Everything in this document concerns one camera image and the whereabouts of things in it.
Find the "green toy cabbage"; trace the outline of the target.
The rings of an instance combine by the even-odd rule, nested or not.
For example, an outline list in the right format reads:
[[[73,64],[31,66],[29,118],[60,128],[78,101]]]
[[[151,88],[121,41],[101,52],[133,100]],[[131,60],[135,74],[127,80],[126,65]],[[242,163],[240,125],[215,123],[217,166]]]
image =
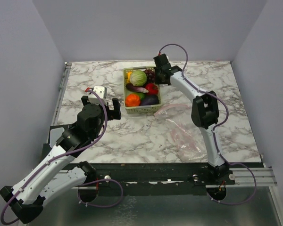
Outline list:
[[[147,75],[144,71],[135,70],[131,73],[129,82],[134,86],[143,86],[147,82]]]

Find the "green perforated plastic basket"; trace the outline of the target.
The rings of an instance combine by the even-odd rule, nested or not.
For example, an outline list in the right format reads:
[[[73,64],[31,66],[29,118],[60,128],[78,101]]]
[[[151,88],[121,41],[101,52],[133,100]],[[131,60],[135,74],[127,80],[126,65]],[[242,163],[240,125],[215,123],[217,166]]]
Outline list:
[[[151,69],[154,70],[153,66],[142,66],[142,67],[133,67],[133,68],[125,68],[123,70],[123,80],[124,80],[124,101],[125,98],[130,95],[130,94],[135,94],[136,92],[131,92],[129,91],[125,86],[126,86],[126,74],[127,72],[130,71],[135,71],[135,70],[141,70],[144,71],[146,69]],[[148,84],[149,82],[146,82],[142,87],[145,88],[145,86]],[[137,106],[137,107],[126,107],[125,109],[127,111],[127,113],[151,113],[151,112],[156,112],[157,110],[159,110],[159,108],[162,106],[162,101],[161,101],[161,95],[160,95],[160,88],[159,85],[154,83],[157,87],[158,87],[158,98],[159,98],[159,104],[158,105],[147,105],[147,106]]]

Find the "clear zip top bag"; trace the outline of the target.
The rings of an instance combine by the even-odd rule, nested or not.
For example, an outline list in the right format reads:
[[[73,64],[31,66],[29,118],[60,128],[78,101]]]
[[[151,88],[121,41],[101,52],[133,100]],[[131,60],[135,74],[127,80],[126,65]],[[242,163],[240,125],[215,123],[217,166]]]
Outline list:
[[[191,106],[166,105],[154,117],[167,129],[168,139],[181,162],[206,162],[207,151],[202,134],[191,120]]]

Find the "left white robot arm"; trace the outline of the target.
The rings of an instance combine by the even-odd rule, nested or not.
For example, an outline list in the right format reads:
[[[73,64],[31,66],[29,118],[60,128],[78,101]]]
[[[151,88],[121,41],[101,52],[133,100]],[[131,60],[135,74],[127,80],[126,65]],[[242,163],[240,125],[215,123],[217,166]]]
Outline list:
[[[109,177],[99,178],[96,169],[88,162],[80,162],[67,174],[56,175],[84,150],[97,143],[106,131],[109,120],[120,120],[120,103],[112,100],[113,109],[98,98],[99,103],[91,103],[87,96],[81,98],[83,108],[77,120],[56,141],[46,157],[20,182],[14,186],[5,186],[0,195],[16,215],[16,221],[24,224],[36,219],[46,204],[59,194],[75,186],[89,186]]]

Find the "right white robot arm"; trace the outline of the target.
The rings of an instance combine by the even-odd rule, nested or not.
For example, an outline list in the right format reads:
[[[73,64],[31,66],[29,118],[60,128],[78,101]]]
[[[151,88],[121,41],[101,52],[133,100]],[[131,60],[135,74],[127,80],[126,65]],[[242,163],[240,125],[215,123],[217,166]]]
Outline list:
[[[171,66],[170,63],[155,65],[156,83],[176,87],[192,102],[191,120],[200,129],[207,150],[208,181],[212,184],[220,183],[229,172],[229,164],[222,157],[218,146],[219,98],[215,92],[208,92],[187,79],[180,67]]]

